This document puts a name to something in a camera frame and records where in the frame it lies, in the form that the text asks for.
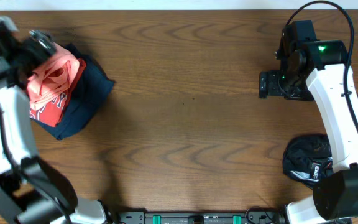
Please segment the pink t-shirt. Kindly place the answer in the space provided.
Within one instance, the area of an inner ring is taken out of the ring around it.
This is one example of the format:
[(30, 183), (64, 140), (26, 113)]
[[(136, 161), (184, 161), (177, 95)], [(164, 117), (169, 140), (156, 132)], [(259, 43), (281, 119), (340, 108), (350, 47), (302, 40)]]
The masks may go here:
[(30, 108), (39, 110), (69, 89), (80, 68), (80, 61), (67, 49), (54, 43), (56, 53), (36, 68), (28, 79)]

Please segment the black patterned garment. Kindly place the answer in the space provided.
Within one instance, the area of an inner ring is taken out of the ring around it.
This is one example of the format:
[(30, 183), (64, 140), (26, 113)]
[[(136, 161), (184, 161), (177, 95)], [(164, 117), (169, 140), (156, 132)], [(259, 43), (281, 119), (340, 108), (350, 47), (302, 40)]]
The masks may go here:
[(283, 173), (309, 188), (334, 174), (329, 139), (309, 134), (292, 139), (283, 153)]

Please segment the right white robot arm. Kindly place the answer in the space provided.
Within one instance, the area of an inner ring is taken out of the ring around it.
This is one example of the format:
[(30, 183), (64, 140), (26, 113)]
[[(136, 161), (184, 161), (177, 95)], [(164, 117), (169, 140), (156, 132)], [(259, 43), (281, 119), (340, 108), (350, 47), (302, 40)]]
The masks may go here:
[(328, 223), (358, 217), (358, 99), (350, 50), (340, 40), (282, 40), (279, 70), (261, 72), (259, 98), (315, 101), (328, 135), (333, 175), (311, 196), (288, 204), (287, 223)]

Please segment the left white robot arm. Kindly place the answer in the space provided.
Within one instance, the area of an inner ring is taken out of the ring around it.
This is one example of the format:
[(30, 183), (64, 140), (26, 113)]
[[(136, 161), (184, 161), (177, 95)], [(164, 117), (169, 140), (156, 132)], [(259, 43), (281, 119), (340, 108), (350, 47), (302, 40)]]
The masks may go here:
[(0, 215), (9, 223), (109, 223), (104, 205), (78, 197), (35, 145), (27, 80), (56, 52), (45, 34), (18, 41), (0, 23)]

